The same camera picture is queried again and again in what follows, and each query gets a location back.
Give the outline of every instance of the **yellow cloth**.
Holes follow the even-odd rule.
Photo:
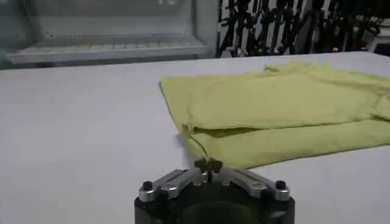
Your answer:
[[[234,168],[390,144],[389,78],[291,62],[161,87],[188,148]]]

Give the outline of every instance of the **screw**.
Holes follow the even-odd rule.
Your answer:
[[[199,186],[201,185],[201,183],[198,182],[198,181],[194,181],[194,182],[193,182],[193,185],[196,186],[196,187],[199,187]]]
[[[276,186],[276,189],[278,189],[278,190],[285,190],[286,189],[286,182],[284,182],[282,180],[278,180],[278,181],[276,181],[275,186]]]
[[[145,181],[143,184],[142,184],[142,188],[144,191],[150,191],[152,188],[153,188],[153,182],[151,181]]]
[[[223,181],[222,182],[222,185],[225,186],[225,187],[229,187],[230,186],[230,181]]]
[[[263,183],[262,182],[253,182],[252,183],[252,187],[254,187],[254,188],[263,187]]]
[[[177,187],[177,185],[176,185],[175,183],[166,183],[165,186],[166,186],[167,188],[170,188],[170,189],[176,188],[176,187]]]

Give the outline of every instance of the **shelf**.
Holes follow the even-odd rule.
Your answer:
[[[206,54],[208,47],[194,36],[156,34],[148,36],[57,37],[37,42],[7,59],[18,63],[144,58],[167,55]]]

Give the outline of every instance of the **white table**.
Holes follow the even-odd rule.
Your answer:
[[[133,223],[144,180],[192,163],[158,82],[290,59],[390,75],[371,53],[0,71],[0,223]],[[390,147],[254,169],[286,180],[296,223],[387,223]]]

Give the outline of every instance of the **metal bracket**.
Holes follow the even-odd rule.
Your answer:
[[[143,202],[151,202],[156,200],[162,191],[165,191],[168,193],[168,199],[176,198],[184,187],[193,181],[197,183],[207,181],[207,173],[202,173],[199,168],[173,170],[151,183],[148,188],[145,186],[140,187],[138,197]]]
[[[219,173],[213,174],[213,181],[235,183],[255,198],[261,198],[261,193],[267,190],[274,194],[277,201],[288,201],[290,199],[290,189],[285,186],[284,182],[284,186],[279,188],[275,182],[248,170],[233,170],[223,167]]]

